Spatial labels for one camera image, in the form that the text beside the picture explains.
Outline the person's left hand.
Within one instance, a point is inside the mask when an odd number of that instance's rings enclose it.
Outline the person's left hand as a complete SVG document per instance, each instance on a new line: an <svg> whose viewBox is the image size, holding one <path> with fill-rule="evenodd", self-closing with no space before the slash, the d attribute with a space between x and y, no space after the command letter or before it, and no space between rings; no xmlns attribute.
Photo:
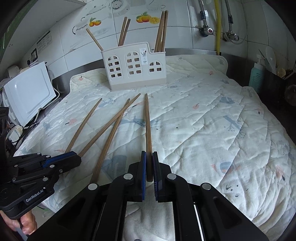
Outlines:
<svg viewBox="0 0 296 241"><path fill-rule="evenodd" d="M34 214L30 210L25 215L20 218L20 221L12 220L6 216L6 214L1 211L1 216L4 222L8 225L10 229L16 231L17 228L20 228L22 225L22 231L26 235L31 235L33 232L37 230L37 222Z"/></svg>

